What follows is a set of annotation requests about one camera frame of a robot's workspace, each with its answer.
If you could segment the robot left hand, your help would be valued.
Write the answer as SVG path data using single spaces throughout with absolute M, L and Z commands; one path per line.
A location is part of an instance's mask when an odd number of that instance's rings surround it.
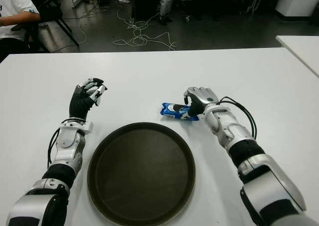
M 93 105 L 99 106 L 106 90 L 104 81 L 99 78 L 88 78 L 84 83 L 78 84 L 71 97 L 69 117 L 86 122 L 88 112 Z

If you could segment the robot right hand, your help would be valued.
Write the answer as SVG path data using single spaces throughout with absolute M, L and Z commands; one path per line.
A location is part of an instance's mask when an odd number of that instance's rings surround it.
M 219 102 L 214 92 L 210 88 L 205 87 L 189 87 L 183 96 L 186 105 L 188 105 L 188 99 L 190 98 L 191 100 L 188 111 L 190 117 L 202 114 L 208 105 Z

